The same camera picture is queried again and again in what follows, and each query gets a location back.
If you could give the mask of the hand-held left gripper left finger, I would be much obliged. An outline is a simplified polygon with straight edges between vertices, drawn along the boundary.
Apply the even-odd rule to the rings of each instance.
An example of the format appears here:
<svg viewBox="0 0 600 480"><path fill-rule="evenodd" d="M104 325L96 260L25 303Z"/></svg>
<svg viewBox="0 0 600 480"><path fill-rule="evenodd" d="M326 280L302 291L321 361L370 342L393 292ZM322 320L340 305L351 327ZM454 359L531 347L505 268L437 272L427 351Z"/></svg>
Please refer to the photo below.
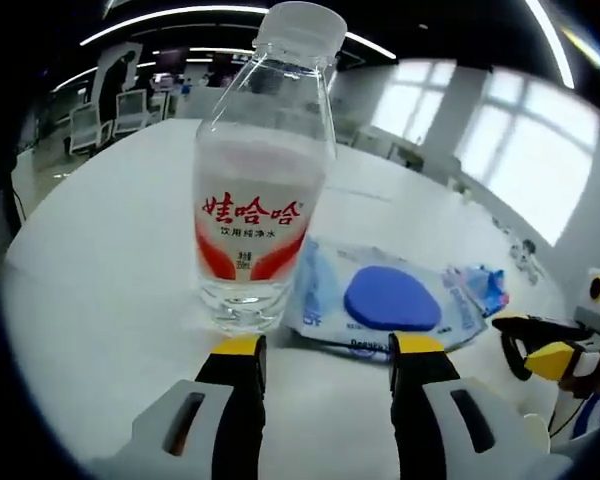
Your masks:
<svg viewBox="0 0 600 480"><path fill-rule="evenodd" d="M97 479L256 479L266 423L266 337L227 338L132 422Z"/></svg>

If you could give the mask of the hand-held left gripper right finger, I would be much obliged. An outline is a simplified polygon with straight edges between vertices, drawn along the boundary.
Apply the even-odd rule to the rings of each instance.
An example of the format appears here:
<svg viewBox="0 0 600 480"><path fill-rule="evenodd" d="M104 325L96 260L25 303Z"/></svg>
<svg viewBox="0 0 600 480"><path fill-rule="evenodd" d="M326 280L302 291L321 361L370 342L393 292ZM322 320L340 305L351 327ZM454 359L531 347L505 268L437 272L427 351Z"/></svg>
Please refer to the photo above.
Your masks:
<svg viewBox="0 0 600 480"><path fill-rule="evenodd" d="M436 340L389 336L391 423L403 479L559 479L572 460L538 446L514 407L463 378Z"/></svg>

